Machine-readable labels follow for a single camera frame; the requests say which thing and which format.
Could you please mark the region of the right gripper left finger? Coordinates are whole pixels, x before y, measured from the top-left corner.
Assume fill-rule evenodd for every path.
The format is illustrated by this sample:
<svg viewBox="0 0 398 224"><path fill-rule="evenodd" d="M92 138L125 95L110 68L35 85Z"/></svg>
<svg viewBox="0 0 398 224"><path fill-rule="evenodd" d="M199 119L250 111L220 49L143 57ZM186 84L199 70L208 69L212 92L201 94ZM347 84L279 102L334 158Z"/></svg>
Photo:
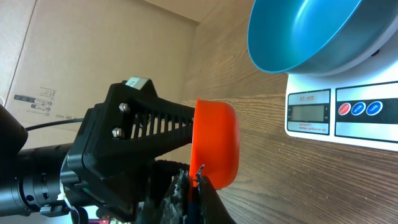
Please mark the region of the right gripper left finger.
<svg viewBox="0 0 398 224"><path fill-rule="evenodd" d="M150 224L183 224L188 221L188 171L179 169L176 174L171 175L169 181L158 205L153 200L154 210L150 215Z"/></svg>

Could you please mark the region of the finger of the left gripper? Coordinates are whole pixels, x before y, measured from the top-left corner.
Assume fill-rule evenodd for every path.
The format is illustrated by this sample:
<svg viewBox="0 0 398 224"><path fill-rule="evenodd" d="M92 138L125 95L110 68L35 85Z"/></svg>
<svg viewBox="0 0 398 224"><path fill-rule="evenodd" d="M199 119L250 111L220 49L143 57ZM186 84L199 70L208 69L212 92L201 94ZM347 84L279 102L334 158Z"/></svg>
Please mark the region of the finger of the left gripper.
<svg viewBox="0 0 398 224"><path fill-rule="evenodd" d="M112 84L99 115L99 155L161 156L191 143L195 109L158 97L152 80Z"/></svg>

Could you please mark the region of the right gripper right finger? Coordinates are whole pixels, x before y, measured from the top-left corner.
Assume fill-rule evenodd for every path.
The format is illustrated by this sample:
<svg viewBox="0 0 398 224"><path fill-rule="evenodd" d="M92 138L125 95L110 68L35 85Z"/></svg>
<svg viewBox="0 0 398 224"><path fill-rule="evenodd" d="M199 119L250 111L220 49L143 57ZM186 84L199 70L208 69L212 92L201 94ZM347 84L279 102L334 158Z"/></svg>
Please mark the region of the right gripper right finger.
<svg viewBox="0 0 398 224"><path fill-rule="evenodd" d="M201 222L204 224L236 224L221 201L210 178L203 175L205 165L201 165L195 174L197 183L198 208Z"/></svg>

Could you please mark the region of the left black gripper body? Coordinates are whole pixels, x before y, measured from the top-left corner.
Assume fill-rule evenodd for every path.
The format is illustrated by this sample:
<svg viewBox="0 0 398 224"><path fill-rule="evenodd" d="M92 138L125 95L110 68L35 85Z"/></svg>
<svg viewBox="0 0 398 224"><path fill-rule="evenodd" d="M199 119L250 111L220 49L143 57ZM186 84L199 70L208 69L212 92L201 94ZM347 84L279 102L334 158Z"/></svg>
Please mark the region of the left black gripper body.
<svg viewBox="0 0 398 224"><path fill-rule="evenodd" d="M90 108L62 165L68 191L121 221L134 221L155 162L146 134L149 115L139 107L128 113L117 106Z"/></svg>

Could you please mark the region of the red measuring scoop blue handle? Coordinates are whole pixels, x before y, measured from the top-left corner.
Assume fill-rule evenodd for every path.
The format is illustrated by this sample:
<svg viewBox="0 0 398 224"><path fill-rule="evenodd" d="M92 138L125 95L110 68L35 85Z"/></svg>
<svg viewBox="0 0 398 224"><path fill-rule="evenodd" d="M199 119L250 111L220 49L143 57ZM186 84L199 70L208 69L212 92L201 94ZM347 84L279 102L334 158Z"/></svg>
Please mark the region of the red measuring scoop blue handle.
<svg viewBox="0 0 398 224"><path fill-rule="evenodd" d="M197 100L193 117L189 176L203 166L215 189L235 180L239 169L239 120L234 108L220 101Z"/></svg>

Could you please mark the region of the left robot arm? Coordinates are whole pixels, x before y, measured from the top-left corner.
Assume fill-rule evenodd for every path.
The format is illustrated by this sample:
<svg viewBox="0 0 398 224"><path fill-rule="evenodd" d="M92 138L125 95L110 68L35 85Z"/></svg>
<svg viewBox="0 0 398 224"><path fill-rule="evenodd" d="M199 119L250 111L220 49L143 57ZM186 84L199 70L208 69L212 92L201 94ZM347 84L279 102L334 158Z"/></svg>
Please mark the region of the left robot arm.
<svg viewBox="0 0 398 224"><path fill-rule="evenodd" d="M133 222L157 157L191 143L192 107L141 87L112 84L87 110L69 144L25 149L28 130L1 110L1 215L71 215L87 223L87 206Z"/></svg>

